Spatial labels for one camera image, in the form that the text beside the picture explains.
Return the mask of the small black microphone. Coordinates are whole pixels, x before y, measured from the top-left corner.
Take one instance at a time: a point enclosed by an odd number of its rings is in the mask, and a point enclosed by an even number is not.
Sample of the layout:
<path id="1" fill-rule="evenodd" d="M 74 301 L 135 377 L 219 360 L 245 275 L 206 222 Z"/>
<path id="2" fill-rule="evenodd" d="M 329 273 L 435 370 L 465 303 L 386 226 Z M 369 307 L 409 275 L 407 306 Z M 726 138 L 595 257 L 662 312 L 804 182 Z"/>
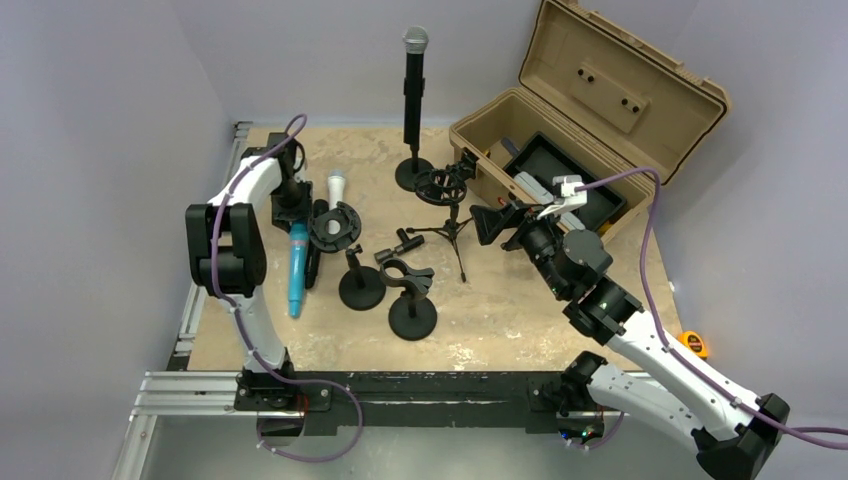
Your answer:
<path id="1" fill-rule="evenodd" d="M 327 213 L 329 211 L 329 204 L 324 199 L 315 199 L 312 204 L 312 218 L 316 219 L 317 217 Z M 304 275 L 304 288 L 306 290 L 311 290 L 317 281 L 317 277 L 320 271 L 320 262 L 321 262 L 322 252 L 315 246 L 312 240 L 309 240 L 307 255 L 306 255 L 306 264 L 305 264 L 305 275 Z"/>

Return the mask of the blue microphone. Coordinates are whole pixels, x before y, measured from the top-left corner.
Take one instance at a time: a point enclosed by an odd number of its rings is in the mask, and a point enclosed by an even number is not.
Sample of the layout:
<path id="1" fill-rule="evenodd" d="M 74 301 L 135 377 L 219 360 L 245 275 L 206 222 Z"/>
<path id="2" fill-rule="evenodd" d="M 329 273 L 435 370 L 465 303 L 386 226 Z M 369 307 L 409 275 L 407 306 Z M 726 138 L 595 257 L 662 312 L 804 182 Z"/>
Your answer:
<path id="1" fill-rule="evenodd" d="M 308 222 L 298 220 L 290 229 L 290 267 L 288 278 L 288 313 L 300 317 L 305 292 L 306 259 L 309 246 Z"/>

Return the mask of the white microphone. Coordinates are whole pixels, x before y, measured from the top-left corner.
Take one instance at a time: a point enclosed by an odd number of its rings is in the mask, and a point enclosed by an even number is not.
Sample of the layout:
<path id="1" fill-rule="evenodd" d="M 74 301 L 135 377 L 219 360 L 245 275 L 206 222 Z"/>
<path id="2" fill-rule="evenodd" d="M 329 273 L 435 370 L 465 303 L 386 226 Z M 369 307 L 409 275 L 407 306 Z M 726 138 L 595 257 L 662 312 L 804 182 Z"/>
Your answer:
<path id="1" fill-rule="evenodd" d="M 343 201 L 346 183 L 346 176 L 341 170 L 332 170 L 328 175 L 328 205 L 331 209 L 335 209 Z"/>

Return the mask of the black shock mount cradle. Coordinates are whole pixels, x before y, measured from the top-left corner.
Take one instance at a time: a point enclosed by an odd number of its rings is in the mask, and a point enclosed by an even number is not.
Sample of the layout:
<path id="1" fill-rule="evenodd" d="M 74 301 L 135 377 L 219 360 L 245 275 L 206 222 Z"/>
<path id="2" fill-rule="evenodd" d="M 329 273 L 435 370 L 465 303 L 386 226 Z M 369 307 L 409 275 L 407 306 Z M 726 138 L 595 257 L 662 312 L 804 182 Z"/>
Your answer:
<path id="1" fill-rule="evenodd" d="M 309 221 L 309 240 L 323 253 L 337 253 L 347 249 L 358 240 L 361 232 L 360 215 L 344 202 Z"/>

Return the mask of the clip stand round base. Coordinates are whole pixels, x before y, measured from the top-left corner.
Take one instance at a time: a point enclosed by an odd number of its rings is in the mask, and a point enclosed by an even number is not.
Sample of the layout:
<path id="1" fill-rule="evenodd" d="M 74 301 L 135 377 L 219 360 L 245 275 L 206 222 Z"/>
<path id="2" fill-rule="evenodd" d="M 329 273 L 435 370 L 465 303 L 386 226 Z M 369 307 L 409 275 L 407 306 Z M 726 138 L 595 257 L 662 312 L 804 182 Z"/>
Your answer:
<path id="1" fill-rule="evenodd" d="M 428 298 L 435 271 L 430 267 L 413 268 L 392 257 L 380 264 L 379 274 L 385 286 L 402 289 L 389 309 L 388 322 L 393 333 L 407 341 L 428 337 L 438 320 L 437 309 Z"/>

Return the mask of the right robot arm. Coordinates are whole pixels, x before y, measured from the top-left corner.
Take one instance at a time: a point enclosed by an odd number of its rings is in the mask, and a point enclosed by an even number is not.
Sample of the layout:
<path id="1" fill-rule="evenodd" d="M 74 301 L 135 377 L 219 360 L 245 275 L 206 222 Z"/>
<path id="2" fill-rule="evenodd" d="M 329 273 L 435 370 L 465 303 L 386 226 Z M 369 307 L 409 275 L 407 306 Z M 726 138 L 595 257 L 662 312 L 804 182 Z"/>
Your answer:
<path id="1" fill-rule="evenodd" d="M 644 382 L 583 352 L 561 381 L 569 404 L 594 401 L 630 414 L 677 439 L 714 479 L 753 479 L 760 473 L 790 413 L 781 397 L 743 387 L 671 337 L 609 278 L 613 258 L 596 233 L 564 232 L 538 207 L 521 202 L 500 209 L 475 205 L 470 214 L 480 244 L 511 230 L 502 249 L 527 254 L 555 298 L 565 302 L 569 323 L 651 377 Z"/>

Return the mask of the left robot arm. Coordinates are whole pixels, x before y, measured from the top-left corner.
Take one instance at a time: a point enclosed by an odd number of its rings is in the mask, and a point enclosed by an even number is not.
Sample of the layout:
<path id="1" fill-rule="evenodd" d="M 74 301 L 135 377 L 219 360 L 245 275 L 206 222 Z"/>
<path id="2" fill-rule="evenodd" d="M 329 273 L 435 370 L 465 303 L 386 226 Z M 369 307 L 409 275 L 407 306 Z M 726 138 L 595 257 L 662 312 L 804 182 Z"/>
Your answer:
<path id="1" fill-rule="evenodd" d="M 292 405 L 300 389 L 263 293 L 268 264 L 257 213 L 269 201 L 285 232 L 308 221 L 312 184 L 298 177 L 305 160 L 294 134 L 272 134 L 264 148 L 242 156 L 219 194 L 185 212 L 192 280 L 229 311 L 244 350 L 237 396 L 275 409 Z"/>

